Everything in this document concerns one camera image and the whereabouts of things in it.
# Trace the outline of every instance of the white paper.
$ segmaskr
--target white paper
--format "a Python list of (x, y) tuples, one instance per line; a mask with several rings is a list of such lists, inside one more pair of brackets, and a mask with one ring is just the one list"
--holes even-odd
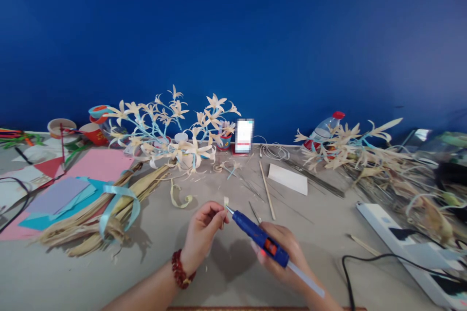
[[(5, 173), (0, 177), (17, 178), (26, 186), (29, 192), (52, 180), (34, 166), (27, 166), (18, 171)], [(26, 195), (26, 191), (13, 179), (0, 180), (0, 193), (0, 209), (2, 211), (7, 211)]]
[(303, 195), (308, 195), (308, 179), (303, 175), (271, 164), (268, 178)]
[[(43, 163), (48, 160), (60, 158), (62, 156), (62, 142), (61, 140), (50, 138), (44, 141), (45, 146), (34, 145), (23, 151), (23, 154), (28, 160), (34, 164)], [(65, 148), (65, 157), (69, 155), (70, 151)], [(18, 156), (12, 161), (26, 162), (23, 157)]]

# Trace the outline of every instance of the smartphone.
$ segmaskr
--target smartphone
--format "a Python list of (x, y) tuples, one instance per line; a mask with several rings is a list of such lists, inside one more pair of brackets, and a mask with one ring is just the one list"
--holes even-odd
[(235, 126), (235, 152), (249, 153), (252, 148), (254, 119), (237, 119)]

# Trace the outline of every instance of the ribbon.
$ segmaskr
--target ribbon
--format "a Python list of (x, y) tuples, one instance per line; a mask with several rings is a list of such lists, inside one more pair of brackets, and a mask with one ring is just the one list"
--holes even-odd
[(106, 241), (105, 231), (106, 231), (107, 223), (108, 223), (108, 220), (110, 219), (110, 216), (112, 215), (112, 210), (115, 208), (115, 206), (117, 205), (117, 202), (120, 200), (120, 198), (122, 198), (123, 196), (133, 198), (133, 208), (131, 210), (131, 216), (130, 216), (130, 219), (128, 221), (128, 224), (125, 227), (125, 232), (128, 231), (128, 229), (131, 227), (131, 225), (133, 225), (136, 218), (140, 214), (141, 204), (140, 204), (140, 201), (138, 200), (138, 198), (136, 197), (135, 193), (132, 190), (130, 190), (128, 188), (125, 188), (125, 187), (106, 185), (106, 186), (104, 186), (104, 193), (114, 193), (115, 194), (113, 196), (113, 199), (111, 200), (111, 202), (107, 206), (106, 210), (102, 214), (101, 219), (99, 221), (99, 233), (100, 233), (102, 239), (104, 241)]

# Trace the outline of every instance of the pink paper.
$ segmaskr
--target pink paper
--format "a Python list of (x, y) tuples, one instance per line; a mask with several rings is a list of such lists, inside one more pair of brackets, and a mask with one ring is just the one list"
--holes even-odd
[(8, 227), (0, 234), (0, 241), (20, 241), (40, 236), (42, 233), (41, 231), (18, 226), (18, 224), (28, 216), (29, 213), (22, 212), (16, 219), (14, 219), (13, 222), (11, 222), (11, 224), (9, 224)]
[[(133, 163), (133, 158), (124, 156), (122, 150), (90, 149), (83, 158), (72, 166), (68, 172), (56, 182), (67, 177), (86, 176), (100, 181), (116, 181), (123, 171), (128, 170)], [(17, 241), (35, 238), (41, 235), (41, 231), (33, 230), (18, 224), (30, 215), (22, 212), (0, 234), (0, 241)]]

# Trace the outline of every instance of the plastic bottle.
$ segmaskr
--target plastic bottle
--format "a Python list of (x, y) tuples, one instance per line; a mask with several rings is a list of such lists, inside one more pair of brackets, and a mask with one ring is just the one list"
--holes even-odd
[(332, 117), (324, 119), (310, 135), (311, 139), (306, 140), (303, 143), (303, 146), (312, 151), (312, 144), (314, 144), (315, 150), (319, 149), (322, 143), (326, 142), (328, 139), (331, 138), (330, 131), (339, 126), (339, 124), (341, 123), (341, 119), (344, 117), (344, 113), (336, 111), (334, 112)]

